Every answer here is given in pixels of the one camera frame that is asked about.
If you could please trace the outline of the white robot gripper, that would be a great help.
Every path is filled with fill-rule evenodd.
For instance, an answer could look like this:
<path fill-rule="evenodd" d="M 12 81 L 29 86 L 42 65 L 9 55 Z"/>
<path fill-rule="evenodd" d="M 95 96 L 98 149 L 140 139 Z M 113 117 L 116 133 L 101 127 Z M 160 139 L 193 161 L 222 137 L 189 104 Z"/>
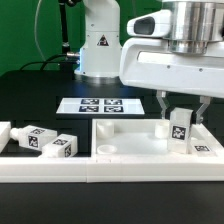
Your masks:
<path fill-rule="evenodd" d="M 204 55 L 189 55 L 169 52 L 162 39 L 131 38 L 122 49 L 120 79 L 128 86 L 158 90 L 162 119 L 169 108 L 167 92 L 201 96 L 196 111 L 201 124 L 210 97 L 224 98 L 224 42 L 210 43 Z"/>

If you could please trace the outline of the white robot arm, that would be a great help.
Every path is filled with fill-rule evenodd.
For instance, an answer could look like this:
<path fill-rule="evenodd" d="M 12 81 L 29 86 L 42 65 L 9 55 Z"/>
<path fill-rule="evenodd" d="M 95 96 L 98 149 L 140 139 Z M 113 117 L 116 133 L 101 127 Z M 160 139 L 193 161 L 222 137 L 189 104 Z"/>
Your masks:
<path fill-rule="evenodd" d="M 160 1 L 161 10 L 128 21 L 130 38 L 121 44 L 118 3 L 83 0 L 85 43 L 75 76 L 153 89 L 162 109 L 168 92 L 198 95 L 201 121 L 211 99 L 224 98 L 224 0 Z"/>

